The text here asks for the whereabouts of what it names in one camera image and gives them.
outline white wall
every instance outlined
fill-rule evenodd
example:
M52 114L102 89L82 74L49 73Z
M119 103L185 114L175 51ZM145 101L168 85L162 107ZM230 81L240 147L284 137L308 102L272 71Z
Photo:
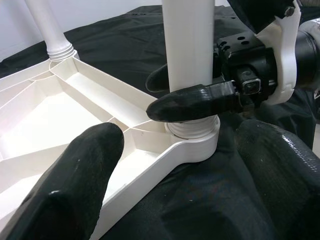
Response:
M64 32L161 0L48 0ZM227 4L216 0L216 5ZM43 38L24 0L0 0L0 62Z

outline white bracket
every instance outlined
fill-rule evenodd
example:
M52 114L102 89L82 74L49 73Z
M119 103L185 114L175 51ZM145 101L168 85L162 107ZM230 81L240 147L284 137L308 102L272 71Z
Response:
M300 23L300 7L294 0L292 16L275 21L256 35L267 48L273 48L278 86L266 103L275 105L288 101L294 93L297 81L296 39Z

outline screw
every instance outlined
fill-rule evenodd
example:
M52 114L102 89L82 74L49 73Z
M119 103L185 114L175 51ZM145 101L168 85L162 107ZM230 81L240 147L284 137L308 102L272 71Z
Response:
M284 11L284 16L291 17L295 13L295 7L294 6L288 6Z

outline white pole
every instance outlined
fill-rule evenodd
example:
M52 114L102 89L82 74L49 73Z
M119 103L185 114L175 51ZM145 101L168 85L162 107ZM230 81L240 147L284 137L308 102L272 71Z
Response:
M38 26L52 61L62 61L76 55L72 44L66 39L47 0L25 0L33 19Z
M162 0L170 91L213 79L215 0ZM184 139L210 134L217 116L167 127Z

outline black fabric surface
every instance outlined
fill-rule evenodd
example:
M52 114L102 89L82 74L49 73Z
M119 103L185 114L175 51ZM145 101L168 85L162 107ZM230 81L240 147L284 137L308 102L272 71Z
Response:
M231 8L216 8L215 40L244 31L247 27ZM165 94L145 87L148 75L166 63L160 6L140 7L65 35L82 61L155 97ZM45 44L38 43L2 61L0 78L47 58ZM312 148L315 110L313 93L296 90L287 103L264 104L252 118L288 130ZM231 113L219 117L216 153L201 163L177 167L103 240L283 239L235 146L235 130L244 118Z

